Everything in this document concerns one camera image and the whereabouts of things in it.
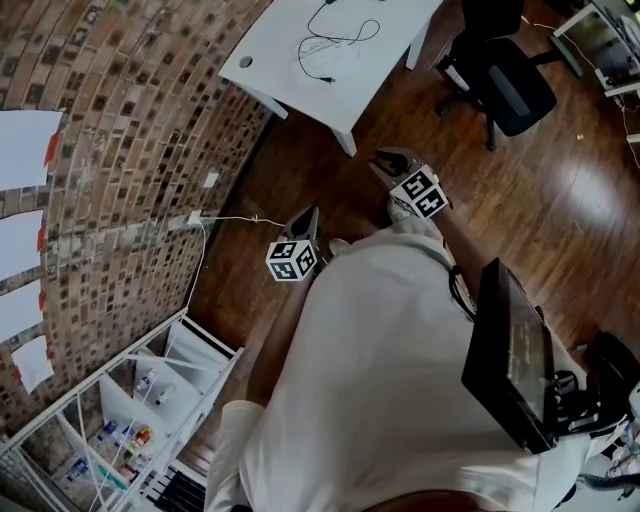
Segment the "black chest-mounted tablet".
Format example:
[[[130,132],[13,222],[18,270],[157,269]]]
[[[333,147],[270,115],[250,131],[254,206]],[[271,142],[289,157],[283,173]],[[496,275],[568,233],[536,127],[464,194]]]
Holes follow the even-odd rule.
[[[526,453],[556,444],[551,335],[499,259],[482,271],[462,383]]]

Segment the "white metal shelf rack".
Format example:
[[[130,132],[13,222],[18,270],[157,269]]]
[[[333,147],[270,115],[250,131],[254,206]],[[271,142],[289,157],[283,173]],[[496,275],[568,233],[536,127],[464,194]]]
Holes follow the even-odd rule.
[[[154,472],[186,466],[180,452],[214,409],[241,354],[183,312],[167,319],[0,439],[0,512],[138,512],[141,488]],[[136,391],[151,368],[158,370],[155,382]],[[155,397],[169,384],[173,396],[157,407]],[[135,450],[132,441],[144,426],[152,439]],[[65,475],[79,458],[89,463],[90,479],[68,482]],[[129,489],[106,485],[98,465]],[[189,469],[205,487],[206,471]]]

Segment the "person's left forearm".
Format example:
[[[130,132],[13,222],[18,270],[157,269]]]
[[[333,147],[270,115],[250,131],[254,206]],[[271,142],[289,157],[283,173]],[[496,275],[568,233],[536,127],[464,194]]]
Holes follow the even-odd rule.
[[[313,275],[292,284],[269,330],[248,377],[246,400],[262,407],[269,403],[293,341]]]

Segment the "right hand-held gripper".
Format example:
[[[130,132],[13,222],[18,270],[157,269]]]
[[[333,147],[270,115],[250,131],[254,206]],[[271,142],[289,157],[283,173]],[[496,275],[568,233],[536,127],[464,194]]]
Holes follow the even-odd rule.
[[[449,201],[440,186],[438,177],[428,165],[412,150],[401,147],[383,147],[375,150],[377,159],[368,164],[393,200],[406,212],[420,219],[429,219],[449,205]],[[391,169],[409,169],[420,167],[408,175],[400,183],[398,177],[389,171],[381,162]]]

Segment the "black tablet mount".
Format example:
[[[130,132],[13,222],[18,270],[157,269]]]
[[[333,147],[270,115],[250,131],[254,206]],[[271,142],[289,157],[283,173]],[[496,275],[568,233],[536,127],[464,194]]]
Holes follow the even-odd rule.
[[[557,369],[554,375],[558,438],[612,433],[631,415],[629,397],[640,383],[640,361],[615,335],[600,331],[583,345],[586,374]]]

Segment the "teal plastic item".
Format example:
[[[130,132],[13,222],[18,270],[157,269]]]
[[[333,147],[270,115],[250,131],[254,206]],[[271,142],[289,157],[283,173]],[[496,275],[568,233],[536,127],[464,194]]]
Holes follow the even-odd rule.
[[[129,483],[126,480],[116,476],[103,465],[98,465],[98,478],[104,480],[106,485],[111,485],[121,492],[126,492],[129,489]]]

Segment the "person's right shoe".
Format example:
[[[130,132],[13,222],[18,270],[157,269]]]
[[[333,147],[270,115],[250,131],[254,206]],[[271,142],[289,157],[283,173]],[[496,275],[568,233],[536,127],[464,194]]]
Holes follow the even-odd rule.
[[[432,228],[428,219],[420,219],[405,211],[393,198],[387,203],[391,230],[398,234],[427,234]]]

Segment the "white paper sheet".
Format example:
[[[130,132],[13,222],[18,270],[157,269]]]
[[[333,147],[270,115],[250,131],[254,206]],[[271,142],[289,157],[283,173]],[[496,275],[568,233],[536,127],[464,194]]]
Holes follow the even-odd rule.
[[[32,393],[43,381],[54,375],[49,347],[44,335],[21,346],[11,354],[11,357],[19,373],[19,380],[27,393]]]
[[[0,343],[43,321],[40,295],[40,282],[34,281],[0,296]]]
[[[63,113],[0,111],[0,191],[46,184]]]
[[[38,267],[43,247],[42,210],[0,219],[0,281]]]

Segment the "black office chair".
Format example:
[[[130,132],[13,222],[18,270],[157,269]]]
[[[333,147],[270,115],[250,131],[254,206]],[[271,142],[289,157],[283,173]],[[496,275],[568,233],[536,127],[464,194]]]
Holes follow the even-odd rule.
[[[457,87],[436,107],[443,117],[453,105],[466,103],[486,120],[488,150],[496,132],[522,134],[557,104],[550,85],[530,58],[511,39],[521,26],[524,0],[460,0],[463,31],[437,68]]]

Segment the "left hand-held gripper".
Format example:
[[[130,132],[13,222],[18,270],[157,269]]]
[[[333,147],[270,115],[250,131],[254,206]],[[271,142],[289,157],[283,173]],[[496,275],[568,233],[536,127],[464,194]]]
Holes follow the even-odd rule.
[[[300,282],[311,275],[320,262],[316,244],[320,209],[311,205],[294,216],[284,234],[271,243],[266,265],[277,282]]]

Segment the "person in white clothing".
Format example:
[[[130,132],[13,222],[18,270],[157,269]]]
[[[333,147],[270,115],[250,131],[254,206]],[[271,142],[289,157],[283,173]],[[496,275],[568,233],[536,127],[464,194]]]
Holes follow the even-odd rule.
[[[461,233],[351,245],[307,295],[266,407],[222,411],[205,512],[552,512],[590,441],[528,455],[463,386]]]

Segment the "white frame office desk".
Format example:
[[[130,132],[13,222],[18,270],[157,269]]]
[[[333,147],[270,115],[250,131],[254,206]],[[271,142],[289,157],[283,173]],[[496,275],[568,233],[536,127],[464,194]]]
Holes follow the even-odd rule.
[[[571,0],[578,11],[549,36],[576,77],[583,76],[573,55],[581,47],[569,38],[572,27],[583,23],[587,47],[604,61],[585,56],[607,97],[635,93],[640,97],[640,0]]]

